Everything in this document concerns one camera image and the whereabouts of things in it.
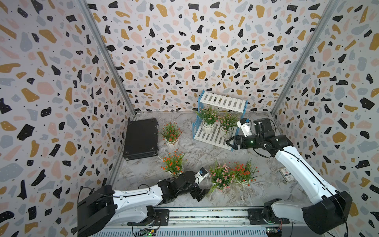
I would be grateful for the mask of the pink flower pot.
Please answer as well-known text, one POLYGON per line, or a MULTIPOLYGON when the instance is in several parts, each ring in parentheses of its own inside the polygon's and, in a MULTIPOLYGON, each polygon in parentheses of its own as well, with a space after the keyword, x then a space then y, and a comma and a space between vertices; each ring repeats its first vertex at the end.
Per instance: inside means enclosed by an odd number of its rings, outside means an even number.
POLYGON ((229 139, 233 135, 234 127, 237 126, 239 115, 236 113, 225 113, 218 116, 220 123, 220 135, 225 139, 229 139))
POLYGON ((210 179, 212 187, 209 193, 219 190, 221 192, 228 190, 235 180, 235 171, 227 164, 215 162, 210 169, 210 179))
POLYGON ((199 109, 196 114, 202 119, 202 129, 205 134, 212 134, 218 122, 218 110, 212 107, 199 109))

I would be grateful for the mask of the pink flower pot front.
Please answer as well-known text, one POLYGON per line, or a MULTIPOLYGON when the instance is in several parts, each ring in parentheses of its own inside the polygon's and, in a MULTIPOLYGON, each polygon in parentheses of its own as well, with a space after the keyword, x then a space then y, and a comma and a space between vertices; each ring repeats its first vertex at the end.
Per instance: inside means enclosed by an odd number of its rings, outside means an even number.
POLYGON ((227 164, 215 162, 210 169, 210 179, 212 187, 209 193, 219 190, 221 192, 228 190, 235 180, 235 171, 227 164))

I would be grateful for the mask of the blue white wooden rack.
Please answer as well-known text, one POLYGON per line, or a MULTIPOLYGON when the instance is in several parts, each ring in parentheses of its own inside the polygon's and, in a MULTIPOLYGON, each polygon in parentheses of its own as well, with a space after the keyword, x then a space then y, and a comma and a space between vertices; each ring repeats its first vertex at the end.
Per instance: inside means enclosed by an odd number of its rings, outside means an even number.
POLYGON ((237 122, 244 117, 248 102, 203 91, 198 99, 192 138, 219 148, 233 150, 232 137, 238 135, 237 122))

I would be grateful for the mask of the pink flower pot back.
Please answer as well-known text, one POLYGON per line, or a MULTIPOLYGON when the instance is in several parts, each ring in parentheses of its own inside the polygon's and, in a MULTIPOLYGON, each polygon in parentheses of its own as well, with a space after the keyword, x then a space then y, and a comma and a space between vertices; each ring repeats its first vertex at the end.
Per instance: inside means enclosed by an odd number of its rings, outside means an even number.
POLYGON ((199 109, 196 114, 202 119, 202 129, 205 134, 212 134, 218 122, 218 110, 212 107, 199 109))

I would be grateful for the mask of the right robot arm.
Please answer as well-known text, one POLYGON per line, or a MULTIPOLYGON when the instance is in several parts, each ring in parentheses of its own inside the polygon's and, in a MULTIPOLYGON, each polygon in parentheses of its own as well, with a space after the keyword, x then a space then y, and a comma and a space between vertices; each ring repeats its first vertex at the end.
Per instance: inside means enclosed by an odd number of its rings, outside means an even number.
POLYGON ((300 155, 285 135, 276 135, 269 118, 251 121, 242 118, 237 122, 243 135, 226 141, 234 150, 263 149, 293 175, 307 194, 311 205, 295 204, 276 198, 265 202, 263 219, 273 224, 277 219, 305 223, 314 233, 322 235, 342 224, 347 224, 352 197, 340 192, 322 178, 300 155))

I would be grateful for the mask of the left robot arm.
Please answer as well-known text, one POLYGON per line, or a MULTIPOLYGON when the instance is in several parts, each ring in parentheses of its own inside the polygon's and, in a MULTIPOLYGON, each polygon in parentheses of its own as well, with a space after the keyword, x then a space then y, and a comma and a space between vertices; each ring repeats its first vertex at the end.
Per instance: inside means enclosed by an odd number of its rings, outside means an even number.
POLYGON ((150 225, 158 216, 155 207, 174 202, 180 195, 190 194, 202 201, 209 190, 202 190, 199 185, 209 175, 201 168, 198 172, 186 171, 143 189, 118 191, 105 185, 92 191, 78 202, 78 236, 89 237, 107 225, 150 225))

